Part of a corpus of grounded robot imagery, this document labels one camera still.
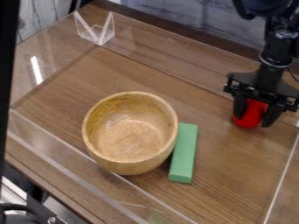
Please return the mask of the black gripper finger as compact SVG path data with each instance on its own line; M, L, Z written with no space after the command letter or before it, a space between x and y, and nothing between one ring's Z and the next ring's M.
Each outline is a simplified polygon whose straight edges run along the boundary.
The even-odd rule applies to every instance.
M285 110L286 110L286 107L281 103L271 104L269 106L265 117L263 117L263 121L262 121L263 128L270 127L275 123L277 119L283 114Z
M247 97L238 94L234 99L234 116L241 119L247 109Z

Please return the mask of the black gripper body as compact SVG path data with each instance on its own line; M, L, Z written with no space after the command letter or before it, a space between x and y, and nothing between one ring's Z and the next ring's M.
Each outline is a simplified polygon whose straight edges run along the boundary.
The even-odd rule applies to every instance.
M295 112L299 109L299 89L283 80L273 89L265 89L255 83L255 73L228 73L228 81L223 91L235 96L243 94L249 99L263 102L267 105L283 104L285 111Z

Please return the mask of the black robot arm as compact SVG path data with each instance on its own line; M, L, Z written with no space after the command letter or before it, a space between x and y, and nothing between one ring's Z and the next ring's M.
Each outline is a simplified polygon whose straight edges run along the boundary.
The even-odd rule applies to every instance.
M286 111L299 109L299 89L283 81L299 59L299 0L232 0L241 17L266 19L266 45L259 68L230 73L223 91L234 97L232 122L242 128L267 128Z

